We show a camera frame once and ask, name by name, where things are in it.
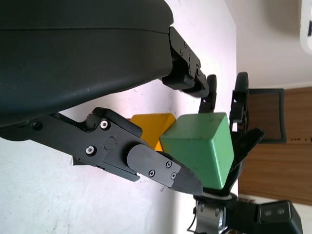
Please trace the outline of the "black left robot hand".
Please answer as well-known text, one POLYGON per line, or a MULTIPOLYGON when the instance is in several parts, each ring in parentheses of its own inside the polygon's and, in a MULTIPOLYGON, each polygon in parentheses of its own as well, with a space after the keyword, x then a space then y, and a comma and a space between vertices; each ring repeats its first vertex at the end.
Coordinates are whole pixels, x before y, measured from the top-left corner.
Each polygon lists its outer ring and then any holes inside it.
POLYGON ((32 140, 130 181, 141 175, 200 195, 195 173, 151 149, 142 129, 95 108, 82 122, 61 111, 161 79, 196 98, 209 86, 163 0, 3 0, 0 136, 32 140))

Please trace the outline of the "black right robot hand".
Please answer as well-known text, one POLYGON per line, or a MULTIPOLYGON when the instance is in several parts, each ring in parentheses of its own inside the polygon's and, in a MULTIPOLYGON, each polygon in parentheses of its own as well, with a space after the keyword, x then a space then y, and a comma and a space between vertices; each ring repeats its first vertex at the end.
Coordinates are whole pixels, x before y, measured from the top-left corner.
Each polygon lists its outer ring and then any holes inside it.
POLYGON ((222 189, 204 188, 204 192, 215 196, 228 196, 243 169, 243 160, 248 153, 262 140, 265 132, 259 128, 248 130, 249 112, 247 108, 249 97, 249 78, 247 72, 240 72, 236 77, 232 92, 231 110, 229 116, 230 134, 234 150, 234 160, 222 189))

